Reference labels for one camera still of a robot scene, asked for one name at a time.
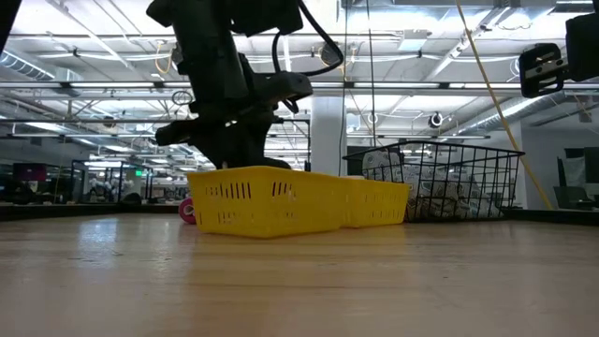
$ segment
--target red object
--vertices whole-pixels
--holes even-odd
[[[189,225],[196,224],[196,212],[194,212],[194,202],[191,198],[185,199],[179,205],[179,216]]]

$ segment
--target wall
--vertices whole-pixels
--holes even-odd
[[[555,209],[558,203],[553,192],[559,186],[557,158],[565,158],[565,148],[584,148],[599,146],[599,136],[581,130],[550,130],[543,128],[523,128],[524,151],[531,170],[548,195]],[[539,196],[533,181],[526,177],[526,196],[528,209],[545,210],[543,199]]]
[[[0,139],[0,159],[20,163],[43,163],[69,167],[74,159],[89,159],[89,148],[76,143],[63,144],[58,139],[43,139],[42,146],[32,145],[29,139]]]

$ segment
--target yellow rope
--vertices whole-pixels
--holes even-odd
[[[160,50],[162,49],[162,43],[158,44],[158,49],[156,50],[156,56],[160,54]],[[164,70],[163,68],[160,67],[160,64],[158,64],[158,59],[156,58],[154,60],[154,63],[156,64],[156,69],[158,69],[158,71],[162,74],[168,74],[170,71],[170,65],[172,64],[172,50],[170,50],[170,55],[168,56],[168,67],[167,70]]]
[[[470,41],[470,45],[472,46],[472,51],[475,54],[476,63],[478,64],[478,68],[480,69],[480,73],[482,74],[483,79],[485,80],[485,83],[487,84],[487,88],[489,89],[489,94],[490,94],[491,98],[493,99],[495,108],[497,108],[497,112],[499,113],[499,117],[502,120],[502,124],[504,125],[504,128],[505,128],[505,132],[507,133],[507,136],[509,137],[509,140],[511,141],[512,146],[514,147],[514,150],[520,151],[520,148],[519,148],[518,144],[516,143],[516,139],[514,139],[514,135],[512,134],[512,130],[509,128],[509,123],[507,122],[507,120],[504,117],[504,112],[502,111],[501,105],[499,104],[499,100],[497,99],[497,96],[495,95],[493,88],[491,88],[491,86],[490,86],[490,81],[489,81],[489,77],[487,76],[487,72],[485,71],[485,68],[483,67],[482,62],[480,61],[480,55],[478,54],[478,50],[476,49],[475,41],[472,39],[472,34],[470,33],[470,30],[468,29],[468,24],[466,23],[466,18],[464,17],[464,12],[461,10],[461,0],[456,0],[456,5],[458,6],[458,12],[460,13],[461,21],[464,24],[464,29],[466,30],[466,36],[468,36],[468,40]],[[549,202],[549,199],[547,198],[547,194],[545,194],[543,187],[536,180],[536,177],[534,176],[534,173],[531,170],[531,167],[528,165],[524,156],[520,157],[520,161],[522,162],[524,169],[526,169],[526,172],[528,173],[529,177],[531,177],[531,180],[533,180],[534,186],[536,187],[536,190],[539,192],[541,199],[543,199],[545,206],[548,208],[548,210],[553,211],[553,206],[551,206],[551,202]]]

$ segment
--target ceiling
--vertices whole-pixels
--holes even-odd
[[[475,62],[472,48],[463,34],[458,11],[453,1],[431,2],[402,1],[405,6],[394,5],[400,1],[370,0],[372,28],[369,37],[369,20],[365,10],[366,1],[353,1],[346,10],[339,9],[333,0],[304,0],[319,23],[332,38],[347,50],[345,77],[340,70],[313,78],[319,82],[481,82],[482,76]],[[22,9],[14,24],[7,51],[36,67],[52,74],[64,76],[70,70],[70,79],[77,81],[185,81],[174,65],[169,64],[169,53],[174,46],[175,36],[171,28],[164,28],[146,16],[145,10],[151,0],[68,0],[64,1],[68,14],[52,6],[52,0],[23,0]],[[537,43],[556,43],[564,50],[565,21],[580,15],[580,12],[556,12],[556,1],[522,0],[521,7],[493,9],[493,1],[462,1],[469,27],[475,33],[475,45],[484,63],[489,80],[494,83],[519,81],[517,58]],[[90,38],[90,32],[98,40]],[[272,72],[270,49],[273,32],[247,38],[234,36],[239,52],[248,56],[255,72]],[[308,25],[301,31],[284,38],[279,44],[279,57],[285,68],[289,62],[292,71],[307,71],[323,66],[319,51],[322,38]],[[32,81],[13,69],[0,66],[0,81]],[[112,116],[117,119],[186,118],[187,107],[172,104],[169,97],[174,91],[156,92],[149,89],[105,91],[82,90],[86,97],[93,95],[138,95],[142,99],[115,100],[105,98],[72,99],[53,90],[5,90],[0,95],[9,98],[7,104],[16,100],[35,103],[35,107],[20,105],[20,110],[1,111],[1,115],[17,118],[39,117],[65,118],[69,109],[78,112],[77,118],[101,119]],[[428,134],[428,118],[441,113],[445,129],[467,124],[477,115],[489,110],[492,101],[484,90],[480,93],[428,95],[414,90],[383,93],[374,90],[374,112],[377,114],[376,128],[380,132],[396,134]],[[345,91],[348,113],[360,114],[361,127],[356,132],[368,133],[372,129],[372,93]],[[312,113],[312,100],[305,98],[299,103],[304,118]],[[500,95],[507,101],[508,95]],[[529,117],[547,118],[571,110],[573,103],[560,103],[555,109]],[[277,113],[291,117],[286,109]],[[579,125],[572,117],[539,127],[588,128]],[[85,128],[91,133],[152,133],[160,123],[117,125],[74,125],[77,132]],[[280,131],[290,134],[307,132],[297,126],[285,124]],[[147,140],[135,139],[123,146],[146,148],[152,146]],[[301,138],[273,139],[267,148],[307,148],[307,140]]]

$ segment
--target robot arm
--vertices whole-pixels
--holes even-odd
[[[566,22],[567,58],[553,43],[539,44],[519,58],[522,95],[534,98],[561,91],[564,81],[586,81],[599,76],[599,0],[595,12]]]
[[[276,43],[281,35],[303,27],[300,11],[339,56],[327,68],[299,74],[280,71]],[[297,113],[296,102],[313,93],[309,76],[343,64],[343,54],[322,30],[301,0],[154,0],[147,14],[172,26],[181,61],[178,70],[189,77],[196,101],[189,105],[198,117],[178,121],[156,132],[159,145],[187,142],[221,169],[248,166],[289,168],[264,157],[274,110],[284,102]],[[231,31],[248,37],[278,28],[273,43],[276,72],[257,74],[237,52]]]

